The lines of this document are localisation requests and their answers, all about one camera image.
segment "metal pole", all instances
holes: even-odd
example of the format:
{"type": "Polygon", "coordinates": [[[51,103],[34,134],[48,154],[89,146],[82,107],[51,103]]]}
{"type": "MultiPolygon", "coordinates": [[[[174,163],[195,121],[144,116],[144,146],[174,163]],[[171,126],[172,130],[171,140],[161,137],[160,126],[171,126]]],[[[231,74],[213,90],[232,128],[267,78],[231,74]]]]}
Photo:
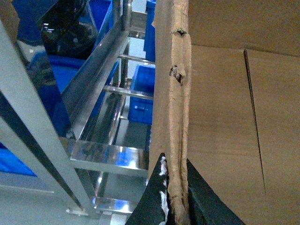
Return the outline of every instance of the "metal pole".
{"type": "Polygon", "coordinates": [[[30,133],[18,118],[10,105],[5,103],[4,98],[0,98],[0,141],[14,153],[22,162],[24,162],[39,178],[43,181],[61,200],[70,208],[77,208],[74,199],[69,195],[60,183],[49,173],[43,164],[35,157],[27,145],[33,145],[34,140],[27,143],[30,139],[30,133]],[[19,137],[18,134],[9,126],[13,124],[18,133],[23,134],[19,137]]]}
{"type": "Polygon", "coordinates": [[[131,23],[132,0],[123,0],[123,23],[122,30],[129,31],[131,23]]]}
{"type": "Polygon", "coordinates": [[[121,1],[112,0],[112,18],[113,24],[115,24],[121,16],[121,1]]]}
{"type": "Polygon", "coordinates": [[[0,42],[0,91],[82,207],[91,217],[98,217],[2,22],[0,42]]]}

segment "cardboard seam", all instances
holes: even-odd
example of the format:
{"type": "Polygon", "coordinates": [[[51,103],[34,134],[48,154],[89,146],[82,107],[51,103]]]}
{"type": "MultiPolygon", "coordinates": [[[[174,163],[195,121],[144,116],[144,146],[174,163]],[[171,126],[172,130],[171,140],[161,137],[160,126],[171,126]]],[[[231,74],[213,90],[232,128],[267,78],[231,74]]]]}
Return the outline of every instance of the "cardboard seam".
{"type": "Polygon", "coordinates": [[[253,89],[252,89],[252,83],[251,83],[251,75],[250,75],[250,66],[248,61],[248,54],[247,50],[244,50],[244,59],[245,59],[245,65],[246,65],[246,71],[247,71],[247,79],[248,79],[248,85],[249,85],[249,91],[250,91],[250,98],[251,98],[251,105],[252,105],[252,111],[253,111],[253,119],[255,123],[255,129],[256,129],[256,137],[257,137],[257,146],[258,146],[258,152],[259,152],[259,159],[261,163],[261,171],[262,171],[262,180],[263,180],[263,188],[266,194],[266,184],[265,184],[265,178],[263,173],[263,159],[262,159],[262,153],[261,153],[261,146],[259,142],[259,134],[258,134],[258,126],[257,126],[257,120],[256,120],[256,113],[255,113],[255,104],[254,104],[254,96],[253,96],[253,89]]]}

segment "metal rack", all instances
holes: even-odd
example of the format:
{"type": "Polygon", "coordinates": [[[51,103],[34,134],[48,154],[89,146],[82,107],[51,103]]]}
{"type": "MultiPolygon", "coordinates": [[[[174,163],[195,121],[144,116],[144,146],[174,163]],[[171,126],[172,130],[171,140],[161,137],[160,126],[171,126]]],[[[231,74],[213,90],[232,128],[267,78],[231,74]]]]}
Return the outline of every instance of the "metal rack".
{"type": "Polygon", "coordinates": [[[128,55],[128,37],[144,37],[146,14],[132,12],[131,0],[112,3],[114,26],[61,94],[76,140],[57,135],[20,58],[22,52],[11,43],[0,21],[0,142],[49,188],[27,187],[27,191],[55,193],[67,205],[68,213],[93,218],[104,210],[130,214],[136,203],[99,197],[101,182],[93,187],[89,171],[98,172],[99,180],[106,172],[148,177],[147,151],[113,145],[120,120],[124,119],[126,96],[153,99],[149,93],[129,90],[131,81],[127,78],[128,60],[154,64],[128,55]],[[117,60],[120,73],[115,74],[113,86],[107,86],[105,82],[117,60]],[[110,118],[103,125],[105,141],[90,142],[87,140],[94,123],[90,115],[103,91],[116,94],[110,118]],[[116,165],[120,152],[130,152],[129,166],[116,165]],[[116,202],[121,207],[115,208],[116,202]]]}

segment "stainless steel shelf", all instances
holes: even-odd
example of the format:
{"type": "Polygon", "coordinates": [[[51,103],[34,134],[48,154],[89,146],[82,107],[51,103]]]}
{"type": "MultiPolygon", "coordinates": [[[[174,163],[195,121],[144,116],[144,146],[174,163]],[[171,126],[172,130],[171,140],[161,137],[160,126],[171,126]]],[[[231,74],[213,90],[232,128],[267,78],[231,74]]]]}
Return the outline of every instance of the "stainless steel shelf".
{"type": "Polygon", "coordinates": [[[142,149],[60,138],[74,168],[148,177],[149,153],[142,149]]]}

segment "torn cardboard edge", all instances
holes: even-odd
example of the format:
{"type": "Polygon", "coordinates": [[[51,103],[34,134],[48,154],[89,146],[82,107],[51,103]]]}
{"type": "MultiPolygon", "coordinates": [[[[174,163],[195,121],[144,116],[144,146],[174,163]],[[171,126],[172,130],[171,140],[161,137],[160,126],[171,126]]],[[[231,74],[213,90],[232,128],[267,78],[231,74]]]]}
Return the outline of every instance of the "torn cardboard edge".
{"type": "Polygon", "coordinates": [[[188,34],[187,0],[174,0],[171,18],[170,30],[164,31],[171,35],[172,41],[167,128],[170,132],[168,193],[176,223],[185,225],[189,224],[187,141],[191,89],[191,40],[188,34]]]}

